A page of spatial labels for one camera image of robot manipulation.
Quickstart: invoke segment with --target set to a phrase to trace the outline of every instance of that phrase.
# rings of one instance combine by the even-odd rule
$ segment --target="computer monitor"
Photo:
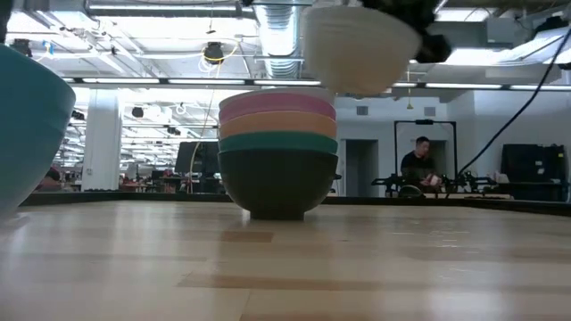
[[[163,173],[162,170],[154,170],[154,171],[151,173],[151,179],[152,179],[152,180],[161,179],[162,173]]]
[[[178,148],[177,163],[175,164],[175,171],[178,173],[188,173],[190,171],[190,160],[193,156],[196,142],[180,143]],[[218,143],[217,142],[202,142],[196,150],[194,155],[194,173],[219,173],[218,164]]]

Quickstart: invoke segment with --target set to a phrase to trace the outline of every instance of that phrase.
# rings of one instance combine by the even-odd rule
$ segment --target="wood grain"
[[[0,221],[0,320],[571,320],[571,219],[99,202]]]

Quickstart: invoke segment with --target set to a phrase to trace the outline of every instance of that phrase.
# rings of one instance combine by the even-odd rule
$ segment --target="doorway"
[[[378,197],[378,141],[348,139],[345,141],[345,195],[348,197]]]
[[[430,141],[430,157],[434,160],[434,166],[436,167],[436,173],[440,176],[442,174],[448,175],[448,164],[447,164],[447,143],[446,141]]]

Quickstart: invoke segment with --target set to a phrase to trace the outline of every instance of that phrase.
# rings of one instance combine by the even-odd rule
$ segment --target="man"
[[[433,189],[439,185],[439,178],[434,176],[434,160],[428,157],[430,140],[424,136],[417,138],[414,151],[402,158],[401,173],[407,184],[414,185],[423,191]]]
[[[44,179],[36,187],[36,192],[59,192],[62,190],[62,185],[60,184],[60,172],[57,169],[51,167]]]

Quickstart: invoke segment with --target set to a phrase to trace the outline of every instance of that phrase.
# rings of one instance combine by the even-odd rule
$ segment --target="black frame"
[[[454,137],[454,179],[458,176],[458,139],[456,134],[456,121],[448,120],[431,120],[431,119],[418,119],[418,120],[395,120],[393,124],[394,136],[394,175],[399,175],[399,149],[398,149],[398,135],[397,128],[401,123],[415,124],[420,126],[432,126],[434,124],[449,124],[452,126],[452,135]]]

